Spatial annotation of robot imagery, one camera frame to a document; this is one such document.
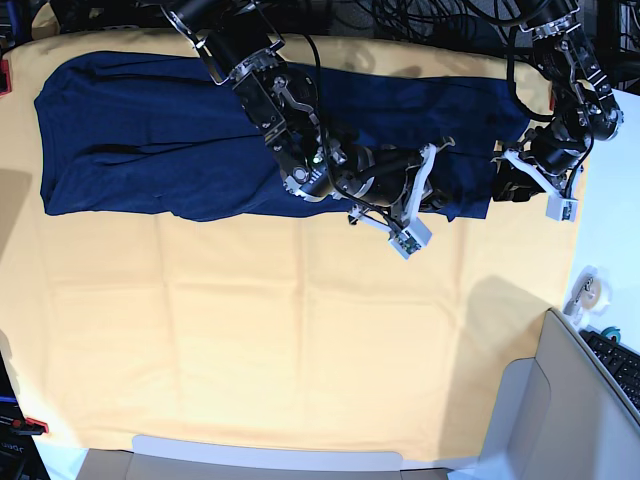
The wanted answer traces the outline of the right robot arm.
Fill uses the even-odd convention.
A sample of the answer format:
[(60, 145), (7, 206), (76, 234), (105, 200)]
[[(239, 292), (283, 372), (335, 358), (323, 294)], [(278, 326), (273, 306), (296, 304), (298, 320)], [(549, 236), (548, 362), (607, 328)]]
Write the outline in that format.
[(349, 221), (363, 221), (393, 241), (424, 245), (419, 219), (436, 194), (429, 176), (445, 137), (418, 149), (371, 150), (321, 113), (321, 78), (290, 66), (285, 41), (255, 1), (168, 1), (162, 13), (193, 47), (213, 82), (227, 85), (263, 135), (287, 192), (307, 202), (348, 200)]

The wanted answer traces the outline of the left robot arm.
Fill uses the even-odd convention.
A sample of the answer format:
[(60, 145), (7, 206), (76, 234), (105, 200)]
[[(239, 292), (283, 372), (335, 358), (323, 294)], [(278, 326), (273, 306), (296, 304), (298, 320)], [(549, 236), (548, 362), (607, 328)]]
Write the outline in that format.
[[(568, 202), (584, 161), (597, 141), (613, 139), (624, 121), (606, 73), (576, 14), (575, 1), (518, 1), (509, 25), (507, 86), (514, 104), (537, 123), (522, 140), (496, 154), (506, 184), (496, 201), (526, 201), (545, 192)], [(515, 40), (532, 35), (534, 66), (551, 84), (550, 114), (539, 114), (517, 95)]]

